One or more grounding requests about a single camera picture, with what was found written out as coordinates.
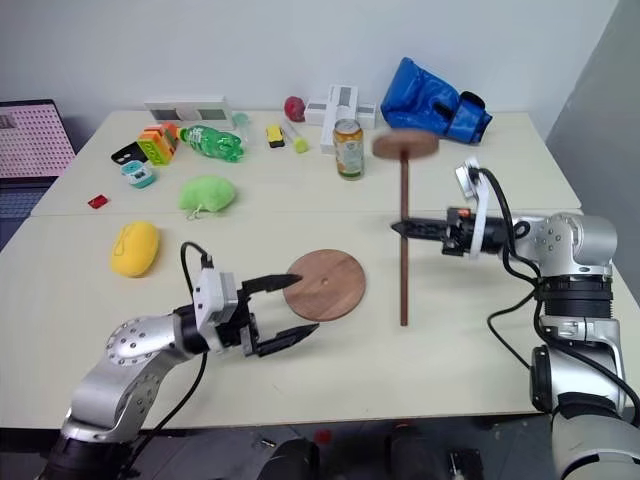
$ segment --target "white table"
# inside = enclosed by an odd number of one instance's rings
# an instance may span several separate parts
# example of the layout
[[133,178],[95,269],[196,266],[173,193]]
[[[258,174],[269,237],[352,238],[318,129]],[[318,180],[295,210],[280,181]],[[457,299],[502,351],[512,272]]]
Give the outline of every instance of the white table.
[[[181,186],[190,178],[208,173],[221,175],[236,185],[238,199],[233,209],[238,214],[399,211],[400,167],[370,153],[371,141],[386,126],[376,132],[365,131],[366,174],[362,180],[348,182],[338,176],[334,158],[320,154],[320,127],[296,127],[312,145],[312,150],[302,155],[291,147],[269,148],[264,130],[268,124],[278,123],[280,115],[250,112],[255,146],[241,163],[209,159],[181,145],[172,164],[155,169],[158,180],[136,190],[120,175],[110,155],[134,141],[154,120],[148,112],[112,113],[32,215],[177,213]],[[442,141],[440,151],[429,160],[412,162],[411,210],[464,205],[453,171],[471,155],[498,176],[514,210],[580,208],[529,116],[498,113],[480,145]],[[105,195],[110,202],[94,211],[87,201],[97,194]]]
[[[109,253],[119,229],[140,219],[160,228],[160,253],[146,277],[128,279],[109,270]],[[59,427],[73,389],[115,326],[189,301],[178,259],[185,240],[200,243],[238,282],[286,271],[315,249],[341,249],[361,262],[367,291],[351,314],[286,351],[259,359],[236,348],[212,357],[170,427],[532,412],[528,373],[485,326],[487,314],[515,303],[526,285],[496,258],[471,263],[443,257],[436,242],[411,241],[410,326],[401,328],[393,220],[390,213],[235,210],[198,221],[105,213],[28,219],[0,255],[0,426]],[[629,383],[637,390],[639,312],[617,272],[614,295]],[[264,338],[306,323],[279,292],[256,295],[251,308]],[[539,344],[531,316],[530,306],[498,321],[525,356]],[[147,427],[183,395],[197,366],[192,361],[169,374]]]

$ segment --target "black object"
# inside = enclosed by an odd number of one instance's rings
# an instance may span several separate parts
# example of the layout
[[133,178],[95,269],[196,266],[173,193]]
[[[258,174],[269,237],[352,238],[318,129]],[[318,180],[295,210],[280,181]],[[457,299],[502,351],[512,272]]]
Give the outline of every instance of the black object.
[[319,324],[294,327],[282,332],[270,340],[260,342],[260,333],[255,321],[255,315],[249,311],[251,295],[258,292],[272,292],[293,285],[302,280],[300,275],[282,274],[266,275],[242,282],[242,288],[238,290],[238,306],[227,323],[216,327],[220,342],[224,347],[241,345],[243,338],[250,341],[250,350],[245,349],[245,355],[257,354],[259,357],[270,355],[288,348],[302,341],[318,328]]
[[385,441],[385,464],[393,480],[449,480],[451,460],[465,480],[483,480],[480,452],[476,449],[443,450],[440,442],[411,425],[396,427]]
[[560,413],[566,419],[580,415],[599,415],[620,419],[616,405],[611,400],[590,393],[561,393],[558,395],[558,408],[554,413]]
[[176,308],[173,313],[180,317],[180,333],[184,348],[194,355],[208,352],[209,345],[196,325],[196,312],[193,303]]
[[58,437],[41,480],[113,480],[131,449],[119,443],[89,443]]
[[544,278],[538,298],[545,315],[611,318],[611,278],[600,275]]
[[[461,257],[469,252],[476,221],[475,214],[468,208],[450,207],[447,219],[408,218],[394,223],[391,228],[400,235],[421,240],[442,242],[442,253]],[[482,251],[498,253],[507,241],[507,229],[501,218],[487,217]]]
[[553,409],[551,364],[549,363],[549,349],[546,345],[535,347],[531,352],[529,397],[536,410],[551,413]]
[[137,142],[133,142],[111,155],[111,160],[116,162],[118,165],[124,165],[132,162],[133,160],[146,162],[147,157],[140,148],[140,145],[138,145]]
[[320,455],[315,443],[304,438],[280,445],[262,467],[258,480],[316,480]]
[[455,467],[460,472],[465,480],[484,480],[482,466],[482,457],[480,452],[473,448],[460,448],[449,450],[447,452],[449,457],[449,468],[453,473],[453,465],[451,462],[455,462]]

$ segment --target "wooden stick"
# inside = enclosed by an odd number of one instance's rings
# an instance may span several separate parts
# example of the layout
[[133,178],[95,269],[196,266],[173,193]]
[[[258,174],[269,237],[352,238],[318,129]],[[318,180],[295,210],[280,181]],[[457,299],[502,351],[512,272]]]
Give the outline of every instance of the wooden stick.
[[[400,219],[409,218],[409,152],[400,152]],[[409,325],[409,239],[400,237],[400,325]]]

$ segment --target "yellow plush toy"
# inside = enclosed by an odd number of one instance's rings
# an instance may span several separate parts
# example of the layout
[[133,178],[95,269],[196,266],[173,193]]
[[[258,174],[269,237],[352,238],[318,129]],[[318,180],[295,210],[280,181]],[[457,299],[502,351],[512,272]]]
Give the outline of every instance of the yellow plush toy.
[[111,250],[111,270],[125,277],[139,277],[153,263],[160,235],[149,222],[133,222],[122,227]]

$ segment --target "green plastic bottle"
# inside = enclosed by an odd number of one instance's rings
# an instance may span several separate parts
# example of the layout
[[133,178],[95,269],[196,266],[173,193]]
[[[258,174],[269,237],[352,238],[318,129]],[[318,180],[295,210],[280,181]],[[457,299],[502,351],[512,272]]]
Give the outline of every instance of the green plastic bottle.
[[215,128],[204,125],[181,128],[178,135],[180,140],[191,145],[196,152],[212,158],[221,158],[235,163],[240,160],[244,151],[240,144],[242,140],[231,133],[219,132]]

